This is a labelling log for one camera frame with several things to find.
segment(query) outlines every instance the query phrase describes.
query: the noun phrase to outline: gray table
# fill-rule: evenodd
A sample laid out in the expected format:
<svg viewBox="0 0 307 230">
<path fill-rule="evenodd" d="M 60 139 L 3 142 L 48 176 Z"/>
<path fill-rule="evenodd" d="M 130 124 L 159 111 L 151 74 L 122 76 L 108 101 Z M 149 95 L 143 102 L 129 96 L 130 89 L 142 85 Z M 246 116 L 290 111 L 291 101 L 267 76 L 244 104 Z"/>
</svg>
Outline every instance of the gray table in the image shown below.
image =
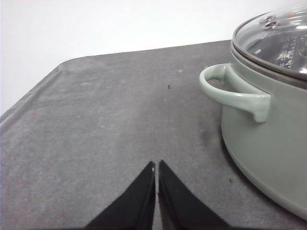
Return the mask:
<svg viewBox="0 0 307 230">
<path fill-rule="evenodd" d="M 199 87 L 229 41 L 81 57 L 1 117 L 2 229 L 82 227 L 164 159 L 229 224 L 306 229 L 238 170 Z M 156 204 L 153 228 L 162 228 Z"/>
</svg>

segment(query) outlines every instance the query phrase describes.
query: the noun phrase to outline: metal rim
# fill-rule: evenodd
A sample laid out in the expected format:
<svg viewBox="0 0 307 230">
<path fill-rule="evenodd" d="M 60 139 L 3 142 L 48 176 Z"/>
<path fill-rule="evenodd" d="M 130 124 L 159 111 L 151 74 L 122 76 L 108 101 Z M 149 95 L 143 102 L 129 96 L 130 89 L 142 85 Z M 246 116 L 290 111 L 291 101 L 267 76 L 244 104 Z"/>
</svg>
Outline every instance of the metal rim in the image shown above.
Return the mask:
<svg viewBox="0 0 307 230">
<path fill-rule="evenodd" d="M 307 74 L 305 73 L 300 73 L 298 71 L 294 71 L 294 70 L 291 70 L 291 69 L 286 69 L 284 67 L 281 67 L 281 66 L 278 66 L 278 65 L 275 65 L 275 64 L 272 64 L 268 61 L 265 61 L 261 58 L 258 58 L 252 54 L 250 54 L 249 52 L 245 51 L 236 41 L 236 34 L 238 32 L 239 29 L 241 29 L 245 24 L 249 23 L 250 21 L 256 19 L 256 18 L 259 18 L 261 17 L 262 15 L 265 15 L 266 13 L 264 14 L 261 14 L 261 15 L 258 15 L 256 17 L 253 17 L 249 20 L 247 20 L 246 22 L 242 23 L 240 26 L 238 26 L 236 28 L 236 30 L 234 31 L 234 34 L 233 34 L 233 38 L 232 38 L 232 44 L 233 46 L 235 47 L 235 49 L 241 54 L 243 55 L 244 57 L 246 57 L 247 59 L 251 60 L 252 62 L 254 63 L 257 63 L 265 68 L 268 68 L 270 70 L 273 70 L 275 72 L 278 72 L 278 73 L 281 73 L 283 75 L 286 75 L 290 78 L 296 78 L 296 79 L 299 79 L 301 81 L 307 81 Z"/>
<path fill-rule="evenodd" d="M 261 73 L 269 78 L 272 78 L 276 81 L 280 81 L 283 82 L 285 84 L 294 86 L 294 87 L 298 87 L 300 89 L 303 90 L 307 90 L 307 82 L 303 81 L 303 80 L 299 80 L 293 77 L 289 77 L 286 76 L 284 74 L 275 72 L 273 70 L 270 70 L 268 68 L 265 68 L 261 65 L 259 65 L 258 63 L 255 63 L 249 59 L 247 59 L 246 57 L 244 57 L 234 46 L 233 42 L 231 42 L 231 54 L 233 55 L 233 57 L 241 62 L 243 65 L 253 69 L 254 71 Z"/>
</svg>

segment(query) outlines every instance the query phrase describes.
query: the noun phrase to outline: cooking pot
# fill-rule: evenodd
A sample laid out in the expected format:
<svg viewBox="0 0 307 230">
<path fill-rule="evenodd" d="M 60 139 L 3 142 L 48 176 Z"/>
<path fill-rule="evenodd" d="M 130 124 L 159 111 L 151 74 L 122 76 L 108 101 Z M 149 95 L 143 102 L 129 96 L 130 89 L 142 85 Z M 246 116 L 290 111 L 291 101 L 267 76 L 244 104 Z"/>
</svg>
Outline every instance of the cooking pot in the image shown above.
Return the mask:
<svg viewBox="0 0 307 230">
<path fill-rule="evenodd" d="M 307 220 L 307 4 L 241 24 L 231 53 L 231 63 L 200 74 L 205 95 L 223 105 L 229 154 L 263 193 Z"/>
</svg>

